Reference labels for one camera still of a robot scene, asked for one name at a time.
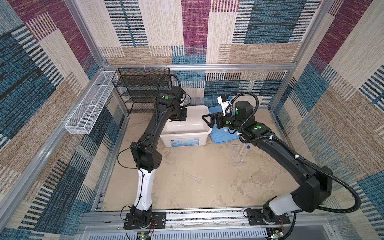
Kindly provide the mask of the clear plastic pipette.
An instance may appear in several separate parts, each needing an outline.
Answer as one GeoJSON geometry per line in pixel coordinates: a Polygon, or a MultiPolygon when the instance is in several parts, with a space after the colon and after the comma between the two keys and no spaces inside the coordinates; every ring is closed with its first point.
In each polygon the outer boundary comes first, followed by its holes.
{"type": "Polygon", "coordinates": [[[197,182],[198,184],[200,184],[202,182],[202,180],[200,178],[198,178],[198,177],[195,177],[195,176],[193,176],[191,174],[188,174],[188,173],[186,173],[184,171],[181,171],[181,173],[182,173],[182,175],[192,179],[193,181],[197,182]]]}

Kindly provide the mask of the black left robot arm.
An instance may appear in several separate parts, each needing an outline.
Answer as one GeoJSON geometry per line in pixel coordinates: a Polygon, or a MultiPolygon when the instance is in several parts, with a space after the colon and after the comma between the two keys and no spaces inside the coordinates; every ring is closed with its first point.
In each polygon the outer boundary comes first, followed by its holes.
{"type": "Polygon", "coordinates": [[[164,75],[157,86],[157,96],[154,98],[155,113],[145,132],[137,142],[130,147],[138,171],[138,188],[136,199],[124,221],[124,229],[130,227],[139,229],[152,228],[155,220],[152,215],[152,188],[156,170],[162,162],[162,154],[157,146],[164,126],[168,121],[185,121],[187,119],[187,105],[183,105],[188,94],[181,88],[180,79],[174,74],[164,75]],[[160,93],[160,86],[164,79],[175,78],[177,85],[172,86],[167,93],[160,93]]]}

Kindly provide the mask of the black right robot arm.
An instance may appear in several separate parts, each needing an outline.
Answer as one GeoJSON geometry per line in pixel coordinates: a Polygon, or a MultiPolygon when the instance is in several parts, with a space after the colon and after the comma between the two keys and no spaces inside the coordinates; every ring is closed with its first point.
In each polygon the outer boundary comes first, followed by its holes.
{"type": "Polygon", "coordinates": [[[210,127],[228,128],[232,133],[239,135],[239,140],[246,145],[253,145],[279,163],[299,184],[291,193],[273,197],[261,209],[261,216],[267,225],[277,222],[280,216],[287,213],[312,213],[321,210],[330,213],[348,214],[361,207],[359,194],[350,185],[334,176],[331,169],[326,166],[319,167],[299,155],[265,124],[255,120],[255,114],[260,101],[253,93],[256,103],[241,101],[238,94],[231,100],[227,96],[220,99],[225,107],[221,112],[203,115],[202,120],[210,127]],[[322,203],[331,196],[333,183],[336,182],[348,190],[354,197],[352,207],[346,209],[332,209],[323,207],[322,203]]]}

